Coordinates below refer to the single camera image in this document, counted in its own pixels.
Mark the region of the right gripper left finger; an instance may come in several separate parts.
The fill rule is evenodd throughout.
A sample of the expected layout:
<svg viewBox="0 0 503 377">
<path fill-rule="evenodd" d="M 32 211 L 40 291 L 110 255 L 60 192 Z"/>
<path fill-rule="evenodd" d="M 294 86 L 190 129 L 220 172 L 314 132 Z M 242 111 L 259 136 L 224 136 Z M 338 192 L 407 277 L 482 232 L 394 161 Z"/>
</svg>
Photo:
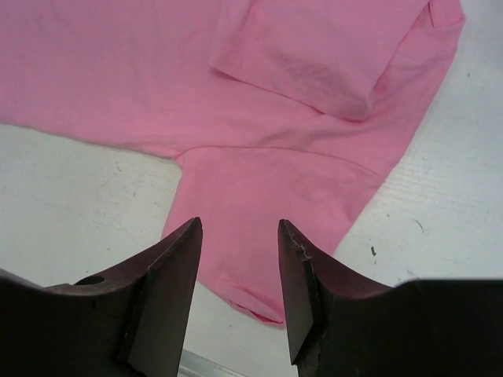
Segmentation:
<svg viewBox="0 0 503 377">
<path fill-rule="evenodd" d="M 1 273 L 4 376 L 175 376 L 200 264 L 193 218 L 75 284 Z"/>
</svg>

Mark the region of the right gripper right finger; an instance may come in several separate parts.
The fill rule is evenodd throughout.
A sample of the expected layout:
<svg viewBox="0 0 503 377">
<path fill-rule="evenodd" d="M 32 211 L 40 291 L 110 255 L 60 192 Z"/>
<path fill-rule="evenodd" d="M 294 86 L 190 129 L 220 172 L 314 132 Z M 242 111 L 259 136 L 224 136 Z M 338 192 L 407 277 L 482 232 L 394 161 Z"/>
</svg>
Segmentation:
<svg viewBox="0 0 503 377">
<path fill-rule="evenodd" d="M 301 376 L 499 376 L 502 282 L 371 280 L 278 226 L 290 360 Z"/>
</svg>

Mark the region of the pink t shirt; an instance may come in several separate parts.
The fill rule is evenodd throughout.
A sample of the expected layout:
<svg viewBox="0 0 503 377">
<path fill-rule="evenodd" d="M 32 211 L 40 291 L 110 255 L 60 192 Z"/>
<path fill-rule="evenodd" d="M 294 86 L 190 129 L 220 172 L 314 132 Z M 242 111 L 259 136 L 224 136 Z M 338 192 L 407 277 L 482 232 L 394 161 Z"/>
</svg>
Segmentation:
<svg viewBox="0 0 503 377">
<path fill-rule="evenodd" d="M 175 160 L 165 231 L 199 281 L 283 326 L 277 223 L 334 251 L 452 63 L 458 1 L 4 1 L 1 120 Z"/>
</svg>

